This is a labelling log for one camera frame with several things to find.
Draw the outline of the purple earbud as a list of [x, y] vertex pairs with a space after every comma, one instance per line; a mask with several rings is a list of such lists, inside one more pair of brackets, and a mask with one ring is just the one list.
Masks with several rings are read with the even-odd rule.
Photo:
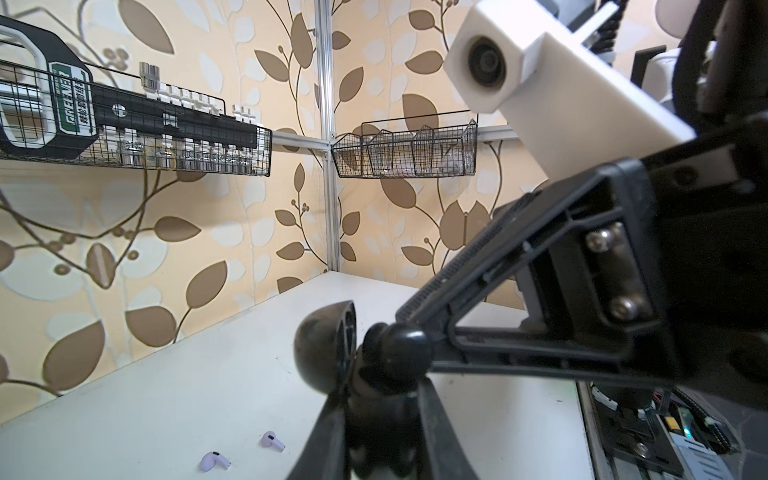
[[283, 452], [285, 450], [285, 445], [277, 438], [273, 431], [267, 431], [262, 435], [260, 445], [264, 448], [278, 452]]
[[228, 470], [230, 466], [231, 461], [217, 451], [211, 451], [205, 454], [198, 464], [198, 468], [203, 472], [209, 472], [215, 467], [221, 467]]

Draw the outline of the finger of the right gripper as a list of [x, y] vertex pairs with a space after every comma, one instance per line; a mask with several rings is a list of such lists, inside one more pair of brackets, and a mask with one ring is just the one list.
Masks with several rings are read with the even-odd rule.
[[395, 318], [427, 335], [436, 372], [670, 384], [678, 351], [656, 213], [636, 159], [526, 194]]

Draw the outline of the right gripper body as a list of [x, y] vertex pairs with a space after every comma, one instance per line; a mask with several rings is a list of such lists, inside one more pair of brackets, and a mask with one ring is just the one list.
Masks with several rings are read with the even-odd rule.
[[767, 118], [556, 183], [525, 209], [535, 361], [767, 404]]

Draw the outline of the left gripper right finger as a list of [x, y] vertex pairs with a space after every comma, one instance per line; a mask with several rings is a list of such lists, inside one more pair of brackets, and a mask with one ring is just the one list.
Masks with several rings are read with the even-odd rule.
[[478, 479], [452, 427], [432, 381], [417, 387], [419, 443], [418, 479]]

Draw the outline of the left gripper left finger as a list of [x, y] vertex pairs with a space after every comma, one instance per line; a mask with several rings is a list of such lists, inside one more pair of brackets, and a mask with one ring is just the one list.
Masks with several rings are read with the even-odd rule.
[[345, 407], [341, 395], [334, 393], [327, 397], [287, 479], [349, 479], [347, 458]]

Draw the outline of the black round earbud case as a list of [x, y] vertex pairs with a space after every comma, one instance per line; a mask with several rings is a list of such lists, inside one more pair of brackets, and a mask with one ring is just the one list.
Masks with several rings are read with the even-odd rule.
[[427, 335], [376, 323], [359, 339], [348, 300], [307, 315], [293, 347], [303, 381], [326, 399], [343, 399], [350, 478], [417, 479], [417, 387], [432, 364]]

